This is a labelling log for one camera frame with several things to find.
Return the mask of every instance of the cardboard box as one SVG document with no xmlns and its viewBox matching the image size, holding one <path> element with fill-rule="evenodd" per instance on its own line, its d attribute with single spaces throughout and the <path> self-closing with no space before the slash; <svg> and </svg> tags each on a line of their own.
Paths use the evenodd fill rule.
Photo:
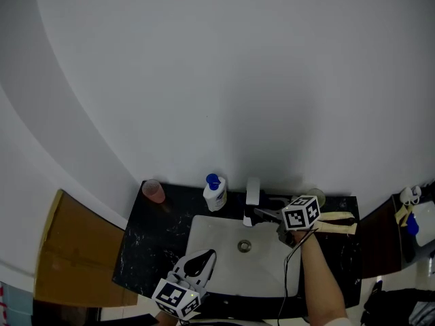
<svg viewBox="0 0 435 326">
<path fill-rule="evenodd" d="M 136 305 L 136 293 L 111 281 L 123 235 L 59 191 L 41 241 L 34 298 L 88 308 Z"/>
</svg>

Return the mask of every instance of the black countertop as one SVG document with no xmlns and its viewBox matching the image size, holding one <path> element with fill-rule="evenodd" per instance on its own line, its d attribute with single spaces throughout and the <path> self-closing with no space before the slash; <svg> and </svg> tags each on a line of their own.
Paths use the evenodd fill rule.
<svg viewBox="0 0 435 326">
<path fill-rule="evenodd" d="M 139 189 L 113 277 L 115 283 L 146 297 L 152 296 L 160 278 L 165 278 L 178 259 L 185 255 L 193 216 L 243 218 L 243 207 L 237 200 L 238 192 L 228 192 L 224 208 L 212 213 L 207 208 L 202 189 L 168 184 L 162 186 L 166 194 L 162 204 L 150 202 Z M 321 212 L 331 211 L 349 211 L 357 222 L 360 220 L 356 197 L 327 197 Z M 359 228 L 358 225 L 355 236 L 315 234 L 340 285 L 347 308 L 360 303 L 362 262 Z M 301 269 L 298 295 L 286 299 L 282 319 L 307 315 L 302 275 Z M 276 319 L 282 301 L 282 297 L 210 293 L 196 311 L 207 318 Z"/>
</svg>

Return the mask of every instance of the soap dispenser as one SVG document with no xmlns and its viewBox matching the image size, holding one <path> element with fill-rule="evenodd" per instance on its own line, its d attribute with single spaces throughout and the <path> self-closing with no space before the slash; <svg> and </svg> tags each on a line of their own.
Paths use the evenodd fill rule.
<svg viewBox="0 0 435 326">
<path fill-rule="evenodd" d="M 216 174 L 208 174 L 207 186 L 205 186 L 203 196 L 210 211 L 220 210 L 226 203 L 226 180 Z"/>
</svg>

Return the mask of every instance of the white wall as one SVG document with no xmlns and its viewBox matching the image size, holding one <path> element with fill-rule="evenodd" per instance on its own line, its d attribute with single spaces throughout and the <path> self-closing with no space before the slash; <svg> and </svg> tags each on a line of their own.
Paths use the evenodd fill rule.
<svg viewBox="0 0 435 326">
<path fill-rule="evenodd" d="M 366 215 L 434 176 L 435 0 L 37 1 L 138 181 L 258 175 L 352 192 Z"/>
<path fill-rule="evenodd" d="M 27 291 L 58 189 L 125 228 L 138 188 L 68 86 L 37 11 L 36 0 L 0 0 L 0 280 Z"/>
<path fill-rule="evenodd" d="M 10 103 L 51 158 L 86 190 L 78 200 L 91 194 L 101 204 L 86 206 L 125 225 L 139 185 L 72 92 L 44 31 L 37 1 L 0 2 L 0 83 Z"/>
<path fill-rule="evenodd" d="M 0 86 L 0 280 L 33 291 L 37 254 L 58 189 L 108 221 L 127 220 L 83 188 L 39 144 Z"/>
</svg>

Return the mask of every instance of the blue bottle cap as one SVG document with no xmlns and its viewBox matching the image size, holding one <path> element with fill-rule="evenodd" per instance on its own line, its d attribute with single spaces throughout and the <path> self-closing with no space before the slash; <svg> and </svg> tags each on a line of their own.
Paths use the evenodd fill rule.
<svg viewBox="0 0 435 326">
<path fill-rule="evenodd" d="M 216 174 L 208 174 L 205 178 L 205 181 L 209 184 L 209 187 L 212 191 L 215 191 L 219 188 L 220 181 Z"/>
</svg>

